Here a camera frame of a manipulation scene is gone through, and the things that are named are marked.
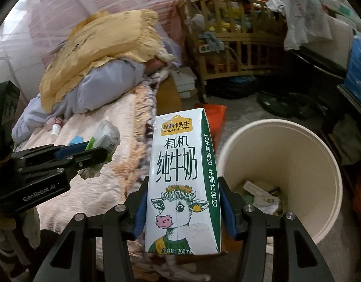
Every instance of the cow's eye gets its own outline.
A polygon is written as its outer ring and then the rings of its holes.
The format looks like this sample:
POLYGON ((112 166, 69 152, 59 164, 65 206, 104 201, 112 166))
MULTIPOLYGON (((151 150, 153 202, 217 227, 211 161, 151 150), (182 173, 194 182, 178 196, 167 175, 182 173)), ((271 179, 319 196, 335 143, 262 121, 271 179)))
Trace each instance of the cow's eye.
POLYGON ((177 211, 178 212, 183 212, 184 210, 184 206, 182 204, 180 204, 178 207, 177 207, 177 211))

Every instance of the yellow ear tag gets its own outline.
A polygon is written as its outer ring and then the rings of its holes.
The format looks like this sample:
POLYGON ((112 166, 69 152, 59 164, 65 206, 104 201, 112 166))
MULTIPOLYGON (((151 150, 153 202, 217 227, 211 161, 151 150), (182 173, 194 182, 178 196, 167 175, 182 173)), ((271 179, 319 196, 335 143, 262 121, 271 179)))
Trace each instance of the yellow ear tag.
POLYGON ((201 212, 202 207, 200 207, 198 204, 192 207, 192 211, 194 212, 201 212))

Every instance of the orange box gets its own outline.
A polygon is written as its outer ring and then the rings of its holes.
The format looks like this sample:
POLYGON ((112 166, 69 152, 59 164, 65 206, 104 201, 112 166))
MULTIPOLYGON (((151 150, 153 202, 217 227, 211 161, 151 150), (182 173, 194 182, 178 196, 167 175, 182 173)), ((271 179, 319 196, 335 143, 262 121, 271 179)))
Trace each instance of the orange box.
POLYGON ((214 152, 216 152, 225 127, 225 115, 227 107, 223 105, 197 103, 195 104, 195 108, 205 109, 206 117, 209 122, 209 131, 211 132, 212 136, 213 149, 214 152))

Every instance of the trash can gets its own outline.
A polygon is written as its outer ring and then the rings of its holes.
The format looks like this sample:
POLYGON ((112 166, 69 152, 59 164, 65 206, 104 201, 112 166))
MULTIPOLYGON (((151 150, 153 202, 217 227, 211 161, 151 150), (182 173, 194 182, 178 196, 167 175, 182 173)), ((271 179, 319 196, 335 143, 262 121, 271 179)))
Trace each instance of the trash can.
MULTIPOLYGON (((333 227, 342 201, 335 158, 313 132, 294 122, 265 119, 236 131, 223 146, 217 171, 230 189, 245 180, 281 187, 315 244, 333 227)), ((267 252, 273 248, 267 246, 267 252)))

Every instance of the metal bolt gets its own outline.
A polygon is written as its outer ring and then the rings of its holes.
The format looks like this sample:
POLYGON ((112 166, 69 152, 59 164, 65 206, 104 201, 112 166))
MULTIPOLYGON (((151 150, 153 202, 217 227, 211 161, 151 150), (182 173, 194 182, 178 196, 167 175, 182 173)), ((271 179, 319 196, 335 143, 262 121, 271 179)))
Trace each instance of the metal bolt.
POLYGON ((126 209, 126 206, 123 203, 120 203, 115 206, 115 211, 117 212, 123 212, 126 209))
POLYGON ((293 212, 286 212, 285 216, 287 219, 293 220, 294 218, 296 218, 296 215, 293 212))
POLYGON ((76 221, 81 221, 84 219, 84 214, 83 213, 78 213, 75 215, 75 220, 76 221))
POLYGON ((247 211, 247 212, 253 212, 255 210, 255 207, 251 204, 247 204, 244 206, 244 209, 247 211))

